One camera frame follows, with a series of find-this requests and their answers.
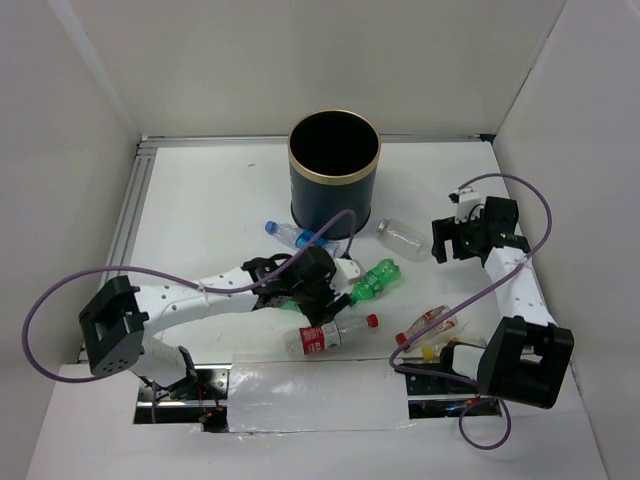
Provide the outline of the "clear bottle with blue cap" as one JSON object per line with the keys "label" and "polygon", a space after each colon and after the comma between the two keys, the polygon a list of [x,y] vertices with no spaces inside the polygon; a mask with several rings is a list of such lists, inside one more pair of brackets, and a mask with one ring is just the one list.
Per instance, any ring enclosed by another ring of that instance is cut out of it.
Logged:
{"label": "clear bottle with blue cap", "polygon": [[[267,221],[265,223],[265,231],[272,237],[277,238],[282,244],[293,249],[302,249],[315,235],[314,232],[301,229],[296,225],[277,223],[274,221]],[[340,241],[327,240],[324,237],[319,237],[315,241],[315,245],[322,247],[333,258],[340,258],[343,256],[346,249],[346,245],[344,243]]]}

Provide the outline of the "green plastic soda bottle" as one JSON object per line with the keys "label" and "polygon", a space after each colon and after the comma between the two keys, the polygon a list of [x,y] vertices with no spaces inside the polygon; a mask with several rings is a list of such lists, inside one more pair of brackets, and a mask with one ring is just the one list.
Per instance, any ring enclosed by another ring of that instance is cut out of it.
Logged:
{"label": "green plastic soda bottle", "polygon": [[332,277],[336,272],[334,260],[333,266],[327,273],[323,272],[320,279],[323,281],[323,285],[328,287],[330,293],[334,295],[349,294],[351,296],[351,305],[349,307],[373,301],[385,290],[391,288],[401,277],[400,267],[393,259],[386,258],[369,270],[365,270],[362,267],[365,273],[359,282],[345,289],[338,290],[331,284]]}

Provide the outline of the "small bottle with red cap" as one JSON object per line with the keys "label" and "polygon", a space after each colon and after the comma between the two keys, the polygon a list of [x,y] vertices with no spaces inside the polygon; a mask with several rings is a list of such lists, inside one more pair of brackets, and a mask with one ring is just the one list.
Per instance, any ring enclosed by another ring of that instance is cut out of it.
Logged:
{"label": "small bottle with red cap", "polygon": [[403,345],[407,339],[420,330],[429,327],[429,330],[417,340],[413,341],[406,351],[439,343],[441,340],[448,338],[459,330],[459,324],[455,315],[449,317],[443,322],[439,322],[439,318],[450,311],[447,305],[440,305],[428,310],[422,314],[407,330],[399,332],[395,336],[397,345]]}

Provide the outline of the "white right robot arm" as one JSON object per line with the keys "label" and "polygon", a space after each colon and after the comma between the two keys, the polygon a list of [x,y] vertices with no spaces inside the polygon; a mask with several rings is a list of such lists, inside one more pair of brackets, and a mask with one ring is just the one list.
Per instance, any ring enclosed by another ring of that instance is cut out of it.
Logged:
{"label": "white right robot arm", "polygon": [[570,330],[558,327],[544,305],[528,259],[528,240],[517,234],[516,201],[482,197],[471,188],[451,194],[453,216],[432,223],[432,254],[443,263],[479,258],[496,284],[501,319],[485,347],[455,343],[444,349],[436,379],[448,392],[473,381],[478,392],[551,408],[574,348]]}

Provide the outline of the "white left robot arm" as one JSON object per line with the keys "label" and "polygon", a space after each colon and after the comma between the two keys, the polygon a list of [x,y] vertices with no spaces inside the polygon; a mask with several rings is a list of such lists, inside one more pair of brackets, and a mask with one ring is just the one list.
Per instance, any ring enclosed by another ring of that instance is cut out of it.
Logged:
{"label": "white left robot arm", "polygon": [[361,276],[349,257],[332,258],[310,247],[299,258],[276,254],[183,286],[135,286],[128,276],[107,281],[79,314],[90,372],[98,378],[130,371],[173,400],[189,397],[199,382],[184,346],[160,340],[170,328],[222,314],[279,308],[292,301],[313,327],[332,321],[350,303]]}

